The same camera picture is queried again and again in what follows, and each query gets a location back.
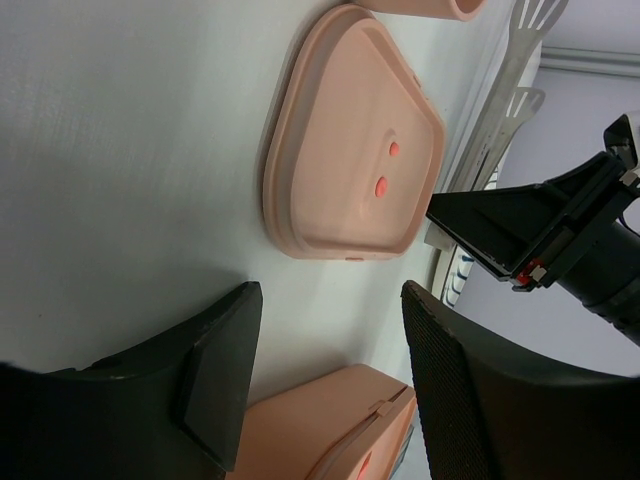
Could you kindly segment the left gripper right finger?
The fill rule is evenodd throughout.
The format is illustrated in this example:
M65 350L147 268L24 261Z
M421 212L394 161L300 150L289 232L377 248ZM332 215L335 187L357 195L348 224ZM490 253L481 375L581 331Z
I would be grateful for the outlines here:
M403 324L435 479L635 479L639 382L528 350L416 282Z

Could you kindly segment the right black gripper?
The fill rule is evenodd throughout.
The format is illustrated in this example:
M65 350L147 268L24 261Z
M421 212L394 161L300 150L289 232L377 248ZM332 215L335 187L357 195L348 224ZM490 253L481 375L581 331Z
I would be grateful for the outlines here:
M639 341L639 235L624 220L639 198L639 116L603 134L604 151L542 183L441 193L427 218L516 291L559 284Z

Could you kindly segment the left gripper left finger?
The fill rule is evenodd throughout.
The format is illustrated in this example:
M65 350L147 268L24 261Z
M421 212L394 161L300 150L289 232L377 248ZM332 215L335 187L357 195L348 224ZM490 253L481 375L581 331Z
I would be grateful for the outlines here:
M222 479L233 471L263 295L245 282L90 367L1 367L5 479Z

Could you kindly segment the striped round plate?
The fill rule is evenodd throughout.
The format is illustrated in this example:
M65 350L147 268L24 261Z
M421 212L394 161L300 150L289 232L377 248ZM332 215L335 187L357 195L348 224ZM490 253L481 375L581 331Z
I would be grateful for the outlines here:
M425 243L437 253L430 292L454 308L475 260L433 222L428 224Z

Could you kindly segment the pink box lid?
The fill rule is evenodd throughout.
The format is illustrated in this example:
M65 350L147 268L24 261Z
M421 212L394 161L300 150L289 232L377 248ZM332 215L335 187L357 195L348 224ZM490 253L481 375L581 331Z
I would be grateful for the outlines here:
M353 365L246 412L231 479L388 479L416 410L414 389Z
M265 162L268 234L297 259L381 260L413 243L444 124L367 9L327 11L291 71Z

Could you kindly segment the metal tongs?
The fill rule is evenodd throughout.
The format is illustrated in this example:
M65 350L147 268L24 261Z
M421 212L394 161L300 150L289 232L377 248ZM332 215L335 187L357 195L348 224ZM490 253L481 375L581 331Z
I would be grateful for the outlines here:
M517 130L540 109L545 93L518 85L536 48L563 14L568 2L517 1L504 58L479 113L448 191L482 190Z

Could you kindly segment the pink lunch box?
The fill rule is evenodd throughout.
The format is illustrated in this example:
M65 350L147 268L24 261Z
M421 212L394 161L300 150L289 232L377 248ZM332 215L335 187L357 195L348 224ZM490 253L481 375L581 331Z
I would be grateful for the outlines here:
M468 22L485 5L485 0L360 0L358 4L375 12Z

